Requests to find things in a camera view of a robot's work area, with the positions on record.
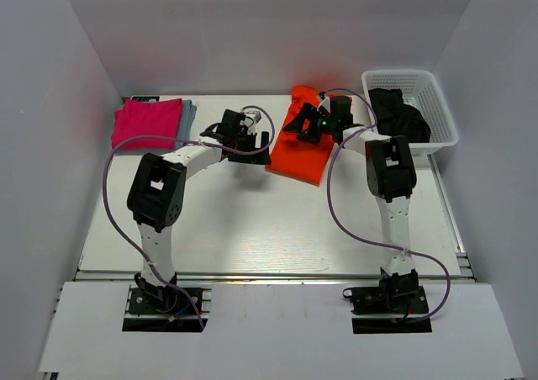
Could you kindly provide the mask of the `orange t shirt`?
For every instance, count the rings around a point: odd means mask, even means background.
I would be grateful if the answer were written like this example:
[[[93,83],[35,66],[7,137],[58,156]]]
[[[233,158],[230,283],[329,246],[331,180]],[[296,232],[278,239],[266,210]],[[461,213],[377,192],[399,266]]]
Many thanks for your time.
[[[318,144],[311,144],[297,140],[295,134],[283,130],[305,103],[319,105],[318,92],[310,87],[294,86],[291,90],[291,104],[270,154],[272,163],[266,169],[318,186],[334,147],[333,140],[329,135],[323,135]]]

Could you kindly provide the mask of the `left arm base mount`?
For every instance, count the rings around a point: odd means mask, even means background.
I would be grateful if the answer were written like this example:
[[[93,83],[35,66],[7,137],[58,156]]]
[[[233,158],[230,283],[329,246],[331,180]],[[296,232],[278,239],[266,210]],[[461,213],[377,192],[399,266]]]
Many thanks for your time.
[[[134,275],[129,288],[122,331],[125,333],[202,333],[208,322],[209,288],[154,286]]]

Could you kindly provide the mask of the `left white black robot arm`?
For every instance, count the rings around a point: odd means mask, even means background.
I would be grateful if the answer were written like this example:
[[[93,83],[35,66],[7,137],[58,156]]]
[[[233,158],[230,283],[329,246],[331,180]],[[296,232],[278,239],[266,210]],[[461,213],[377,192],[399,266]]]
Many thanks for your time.
[[[143,155],[134,176],[127,207],[142,242],[143,268],[135,276],[149,302],[167,312],[177,304],[177,274],[171,258],[171,227],[182,211],[187,180],[208,167],[230,162],[269,165],[269,147],[276,130],[257,130],[268,113],[249,105],[239,112],[226,109],[220,122],[207,127],[196,141],[162,156]]]

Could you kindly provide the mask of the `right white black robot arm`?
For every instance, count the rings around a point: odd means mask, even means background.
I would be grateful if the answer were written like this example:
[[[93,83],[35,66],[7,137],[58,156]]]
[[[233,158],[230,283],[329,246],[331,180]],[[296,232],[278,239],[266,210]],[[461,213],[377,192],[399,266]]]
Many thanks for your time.
[[[417,183],[409,142],[402,135],[381,135],[372,126],[356,123],[351,113],[351,99],[346,96],[319,95],[320,104],[305,103],[298,115],[284,125],[303,142],[318,144],[328,135],[338,145],[330,159],[326,194],[329,211],[336,225],[348,236],[386,251],[380,272],[384,279],[418,280],[410,246],[409,205]],[[332,202],[331,176],[342,150],[353,150],[365,157],[367,186],[376,199],[382,226],[382,241],[363,239],[352,234],[338,220]]]

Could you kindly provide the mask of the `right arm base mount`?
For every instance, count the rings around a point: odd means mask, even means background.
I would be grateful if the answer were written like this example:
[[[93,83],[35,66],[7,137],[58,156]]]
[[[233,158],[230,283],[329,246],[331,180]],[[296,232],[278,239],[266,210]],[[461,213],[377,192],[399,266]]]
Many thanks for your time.
[[[386,272],[375,287],[345,288],[342,297],[351,303],[355,335],[426,334],[432,331],[425,290],[418,273],[392,276]]]

